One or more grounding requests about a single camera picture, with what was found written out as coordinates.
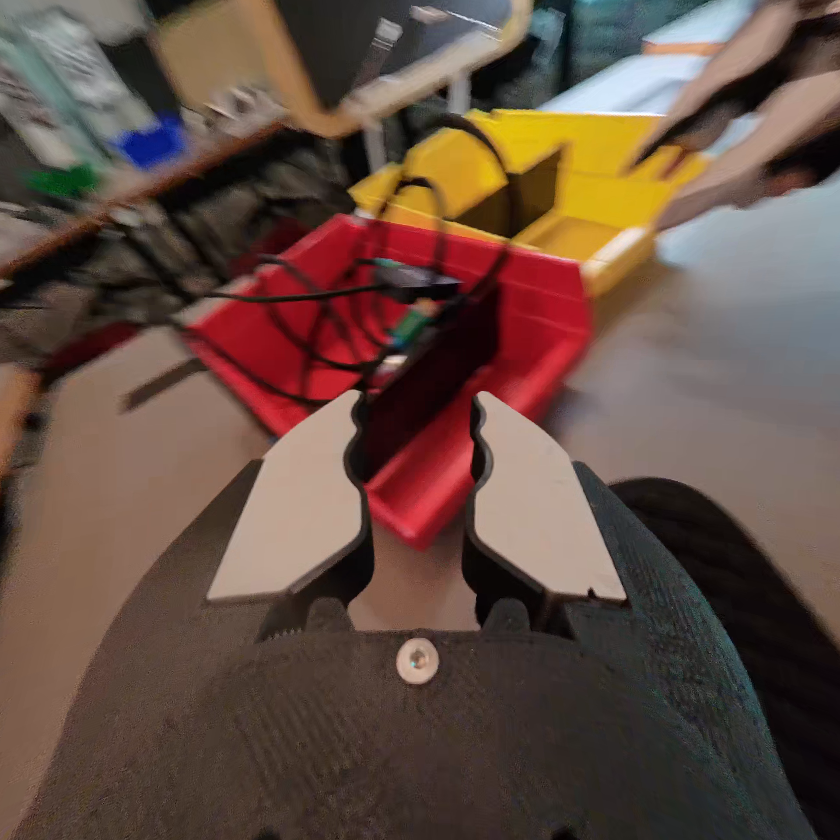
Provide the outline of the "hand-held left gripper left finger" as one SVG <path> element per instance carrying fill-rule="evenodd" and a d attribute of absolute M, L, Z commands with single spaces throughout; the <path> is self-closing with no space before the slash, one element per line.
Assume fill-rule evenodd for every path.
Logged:
<path fill-rule="evenodd" d="M 374 570 L 371 514 L 350 463 L 363 395 L 349 390 L 272 445 L 206 593 L 209 602 L 302 595 L 352 601 Z"/>

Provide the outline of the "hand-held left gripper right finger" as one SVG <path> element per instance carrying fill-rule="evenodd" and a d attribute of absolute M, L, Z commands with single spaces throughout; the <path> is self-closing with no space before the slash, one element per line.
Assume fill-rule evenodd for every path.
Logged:
<path fill-rule="evenodd" d="M 475 486 L 465 536 L 469 564 L 498 570 L 538 603 L 625 603 L 627 594 L 592 507 L 562 446 L 489 392 L 474 397 Z"/>

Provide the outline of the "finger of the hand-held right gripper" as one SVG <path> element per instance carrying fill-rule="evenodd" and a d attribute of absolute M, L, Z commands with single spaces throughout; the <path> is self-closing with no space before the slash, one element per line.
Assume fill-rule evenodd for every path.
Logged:
<path fill-rule="evenodd" d="M 675 194 L 655 220 L 669 230 L 717 207 L 745 207 L 767 196 L 771 171 L 838 129 L 839 72 L 800 78 L 761 104 L 752 129 Z"/>
<path fill-rule="evenodd" d="M 636 152 L 641 165 L 663 148 L 680 158 L 706 151 L 729 125 L 754 112 L 789 81 L 802 61 L 809 13 L 805 5 L 759 5 L 687 83 Z"/>

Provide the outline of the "red storage bin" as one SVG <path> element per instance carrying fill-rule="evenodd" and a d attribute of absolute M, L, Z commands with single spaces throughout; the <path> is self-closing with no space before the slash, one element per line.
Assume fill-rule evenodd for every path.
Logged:
<path fill-rule="evenodd" d="M 500 284 L 500 345 L 453 402 L 366 482 L 372 515 L 424 549 L 466 500 L 469 414 L 489 392 L 538 421 L 592 335 L 578 266 L 538 251 L 402 224 L 339 215 L 257 269 L 238 294 L 185 326 L 182 339 L 275 437 L 349 390 L 379 393 L 447 310 Z M 462 282 L 446 301 L 407 306 L 374 284 L 397 263 Z"/>

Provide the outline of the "yellow storage bin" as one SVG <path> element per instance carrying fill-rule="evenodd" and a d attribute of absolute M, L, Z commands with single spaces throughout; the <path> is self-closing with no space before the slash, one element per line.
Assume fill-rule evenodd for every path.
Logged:
<path fill-rule="evenodd" d="M 658 121 L 655 114 L 502 109 L 474 110 L 467 118 L 493 142 L 512 173 L 565 145 L 553 208 L 513 243 L 576 262 L 590 298 L 606 294 L 653 257 L 657 216 L 711 160 L 694 154 L 676 164 L 677 151 L 665 148 L 630 171 Z M 479 141 L 443 129 L 413 147 L 407 163 L 409 175 L 429 180 L 443 194 L 449 233 L 501 242 L 500 236 L 452 221 L 505 182 Z"/>

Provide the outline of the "dark grey usb hub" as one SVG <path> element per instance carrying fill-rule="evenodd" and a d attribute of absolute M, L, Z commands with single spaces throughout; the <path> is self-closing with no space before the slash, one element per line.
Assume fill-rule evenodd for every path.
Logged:
<path fill-rule="evenodd" d="M 387 298 L 403 305 L 413 305 L 420 300 L 446 301 L 455 298 L 462 282 L 440 275 L 431 269 L 381 262 L 373 267 L 374 284 Z"/>

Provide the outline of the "black bin divider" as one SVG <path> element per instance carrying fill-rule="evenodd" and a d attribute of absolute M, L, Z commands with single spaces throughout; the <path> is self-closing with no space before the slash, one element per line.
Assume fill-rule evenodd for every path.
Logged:
<path fill-rule="evenodd" d="M 417 341 L 407 362 L 366 399 L 354 466 L 372 480 L 492 362 L 500 345 L 501 285 L 468 293 Z"/>
<path fill-rule="evenodd" d="M 528 169 L 512 174 L 514 203 L 517 205 L 513 220 L 510 216 L 510 190 L 508 183 L 504 182 L 481 199 L 471 201 L 466 210 L 452 221 L 504 238 L 519 235 L 553 208 L 564 153 L 565 145 L 562 143 L 533 162 Z"/>

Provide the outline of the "long wooden desk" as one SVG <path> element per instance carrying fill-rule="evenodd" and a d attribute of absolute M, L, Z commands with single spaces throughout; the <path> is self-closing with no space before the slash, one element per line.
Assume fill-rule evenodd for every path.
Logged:
<path fill-rule="evenodd" d="M 84 203 L 74 215 L 60 226 L 48 228 L 28 238 L 18 239 L 16 245 L 6 244 L 6 225 L 2 225 L 2 285 L 13 282 L 19 271 L 64 248 L 76 238 L 96 233 L 111 222 L 112 212 L 124 208 L 141 207 L 152 202 L 159 194 L 192 179 L 204 177 L 207 172 L 226 163 L 236 154 L 250 151 L 283 131 L 288 121 L 280 118 L 260 125 L 258 129 L 242 136 L 218 134 L 212 137 L 188 136 L 187 153 L 171 162 L 160 164 L 147 172 L 121 169 L 111 180 Z"/>

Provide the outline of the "blue storage bin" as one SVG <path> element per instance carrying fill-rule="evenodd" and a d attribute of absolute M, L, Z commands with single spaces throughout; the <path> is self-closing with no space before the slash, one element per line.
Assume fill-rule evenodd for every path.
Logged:
<path fill-rule="evenodd" d="M 180 117 L 164 114 L 150 127 L 122 133 L 111 146 L 134 168 L 147 172 L 187 153 L 185 127 Z"/>

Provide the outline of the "white book stand dark board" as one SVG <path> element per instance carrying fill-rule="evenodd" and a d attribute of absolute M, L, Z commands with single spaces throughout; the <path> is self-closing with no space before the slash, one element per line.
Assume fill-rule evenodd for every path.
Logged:
<path fill-rule="evenodd" d="M 469 109 L 474 71 L 529 31 L 530 1 L 142 2 L 152 49 L 182 103 L 258 88 L 290 126 L 328 140 L 360 133 L 370 170 L 383 122 L 444 88 Z"/>

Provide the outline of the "green storage bin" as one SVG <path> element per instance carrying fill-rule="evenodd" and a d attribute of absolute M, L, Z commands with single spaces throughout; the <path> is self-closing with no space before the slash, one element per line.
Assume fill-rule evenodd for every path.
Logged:
<path fill-rule="evenodd" d="M 77 200 L 94 193 L 100 179 L 89 165 L 78 164 L 69 169 L 32 171 L 26 175 L 25 182 L 37 193 Z"/>

